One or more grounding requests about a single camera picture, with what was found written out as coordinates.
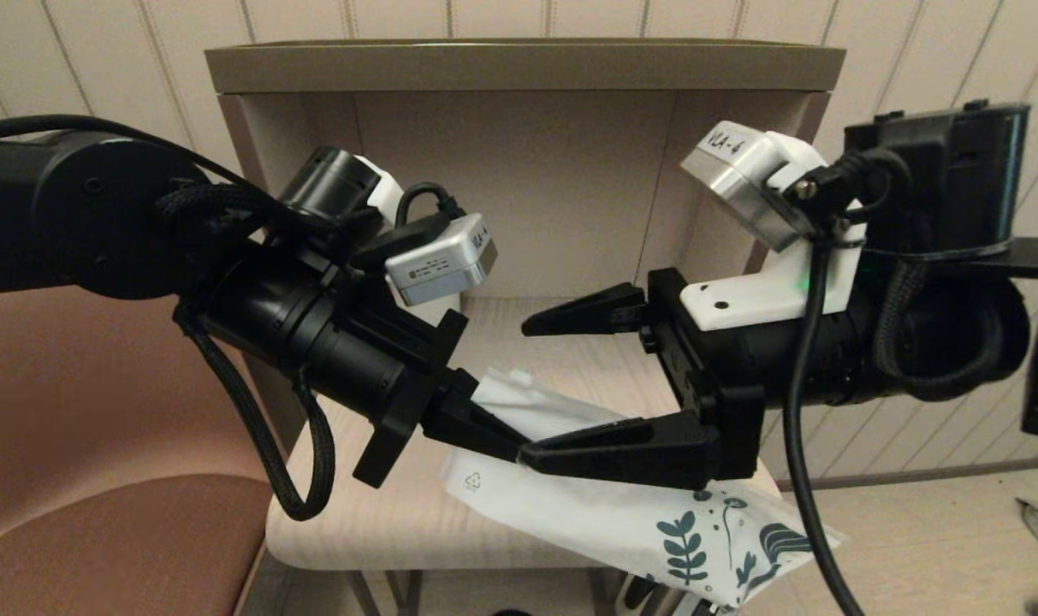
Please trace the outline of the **white floral zip pouch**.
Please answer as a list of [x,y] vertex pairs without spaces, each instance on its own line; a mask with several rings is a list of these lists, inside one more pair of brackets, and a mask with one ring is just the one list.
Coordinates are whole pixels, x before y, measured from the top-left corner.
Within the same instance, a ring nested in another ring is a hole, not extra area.
[[797,508],[765,468],[683,490],[551,476],[453,448],[441,480],[492,521],[683,591],[671,616],[737,616],[815,558]]

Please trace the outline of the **beige wooden desk with hutch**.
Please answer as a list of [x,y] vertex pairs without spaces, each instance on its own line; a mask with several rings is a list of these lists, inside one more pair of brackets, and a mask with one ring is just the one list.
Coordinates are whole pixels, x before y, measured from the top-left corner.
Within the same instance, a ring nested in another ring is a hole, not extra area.
[[774,255],[680,161],[718,120],[815,139],[842,48],[701,38],[284,41],[211,48],[246,179],[279,193],[320,145],[484,215],[496,258],[457,299],[453,363],[522,368],[625,416],[675,408],[636,334],[525,338],[532,311],[676,268],[752,274]]

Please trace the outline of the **pink chair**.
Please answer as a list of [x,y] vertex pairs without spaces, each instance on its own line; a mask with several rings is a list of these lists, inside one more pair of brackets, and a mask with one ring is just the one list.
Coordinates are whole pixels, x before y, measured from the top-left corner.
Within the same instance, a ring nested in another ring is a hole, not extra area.
[[0,295],[0,616],[240,611],[271,489],[174,305]]

